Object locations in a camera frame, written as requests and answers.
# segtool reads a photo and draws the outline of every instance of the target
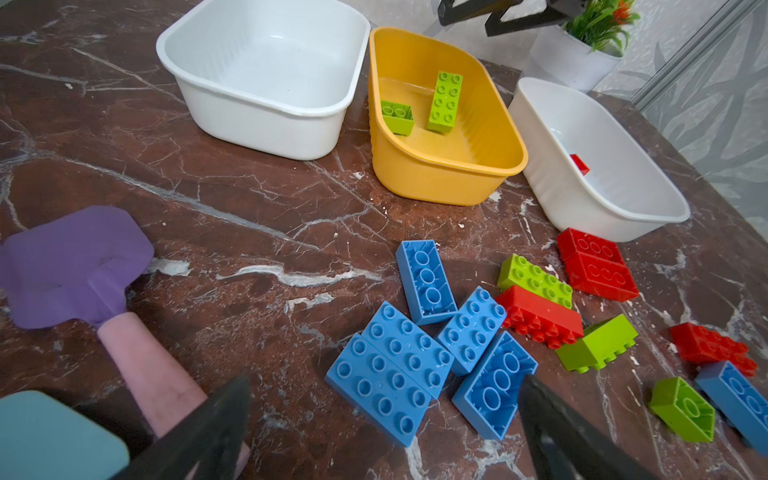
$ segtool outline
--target lego brick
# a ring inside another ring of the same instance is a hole
[[[656,382],[648,407],[686,442],[712,442],[715,409],[682,378]]]
[[[416,325],[440,322],[456,314],[456,302],[434,240],[400,243],[397,266]]]
[[[382,100],[382,115],[384,123],[392,133],[410,135],[413,131],[413,110],[410,105],[396,104]]]
[[[331,365],[326,383],[404,447],[411,445],[429,406],[429,394],[358,333]]]
[[[732,363],[703,367],[696,384],[746,443],[761,455],[768,455],[768,402]]]
[[[453,355],[389,302],[380,306],[362,337],[433,399],[440,396]]]
[[[590,367],[595,370],[605,368],[605,364],[613,362],[616,355],[634,345],[635,337],[637,330],[626,316],[619,315],[590,326],[584,331],[584,338],[576,340],[573,345],[563,345],[555,352],[566,370],[584,373]]]
[[[565,261],[571,286],[582,292],[626,302],[640,296],[632,274],[624,265],[576,253]]]
[[[479,286],[472,292],[437,335],[437,341],[455,357],[452,372],[467,375],[475,368],[506,316],[485,289]]]
[[[573,306],[573,289],[569,285],[519,255],[512,255],[504,261],[496,285],[502,291],[513,285],[521,286],[547,300],[560,303],[565,308]]]
[[[551,349],[559,349],[562,344],[571,345],[584,336],[578,312],[517,285],[497,296],[496,303],[507,311],[503,327],[512,328],[518,335],[529,335],[535,342],[546,343]]]
[[[563,261],[575,253],[583,253],[618,263],[621,266],[627,266],[616,243],[572,228],[568,228],[558,235],[558,249]]]
[[[583,160],[576,154],[571,155],[571,160],[574,161],[576,164],[576,168],[581,172],[581,175],[586,175],[589,173],[589,167],[586,163],[583,162]]]
[[[432,96],[432,106],[429,109],[427,130],[450,132],[456,122],[458,99],[462,93],[464,77],[440,71],[437,74],[435,94]]]
[[[677,353],[697,365],[730,361],[744,376],[755,376],[757,364],[746,356],[750,348],[726,336],[690,322],[670,328]]]
[[[464,379],[453,404],[486,440],[504,439],[518,411],[523,377],[533,375],[538,363],[508,332],[499,333],[477,368]]]

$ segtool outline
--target purple toy shovel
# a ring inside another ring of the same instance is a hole
[[[89,207],[9,237],[0,246],[0,286],[13,322],[23,329],[70,319],[96,327],[159,438],[206,395],[139,317],[127,311],[125,288],[153,254],[152,243],[126,211]],[[248,455],[243,445],[238,475]]]

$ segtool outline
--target potted plant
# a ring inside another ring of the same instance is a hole
[[[544,27],[523,67],[536,77],[587,92],[621,60],[629,42],[628,25],[640,18],[634,0],[591,0],[584,13],[564,27]]]

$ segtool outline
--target marble countertop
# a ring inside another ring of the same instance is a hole
[[[157,260],[130,308],[207,392],[250,378],[244,478],[532,478],[519,418],[483,441],[450,402],[451,375],[408,449],[394,446],[323,381],[382,301],[407,312],[402,240],[435,240],[458,302],[498,293],[518,253],[564,278],[549,223],[522,175],[476,207],[397,197],[371,168],[367,71],[336,149],[298,162],[219,141],[192,121],[157,59],[157,36],[195,1],[16,0],[0,15],[0,238],[93,204],[131,213]],[[518,73],[486,64],[505,102]],[[664,169],[692,217],[621,244],[642,292],[626,303],[574,292],[586,325],[625,314],[637,346],[606,369],[566,372],[522,339],[539,379],[660,478],[768,478],[768,459],[722,419],[690,444],[645,407],[657,380],[695,368],[668,327],[694,321],[750,347],[768,392],[768,245],[630,105],[598,98]],[[0,396],[40,389],[117,433],[151,436],[96,335],[82,322],[23,331],[0,300]]]

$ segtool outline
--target green brick in bin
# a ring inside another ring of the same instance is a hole
[[[656,382],[648,406],[686,442],[712,442],[715,409],[682,378]]]
[[[429,109],[427,129],[450,132],[456,122],[458,113],[458,97],[462,93],[464,77],[459,74],[440,71],[437,74],[435,95],[432,97],[432,107]]]
[[[590,367],[595,370],[605,368],[605,364],[613,362],[616,355],[634,345],[636,336],[637,330],[627,317],[619,315],[585,329],[584,338],[572,345],[563,345],[555,352],[567,371],[585,373]]]
[[[413,131],[413,111],[410,105],[382,100],[384,123],[394,134],[410,135]]]

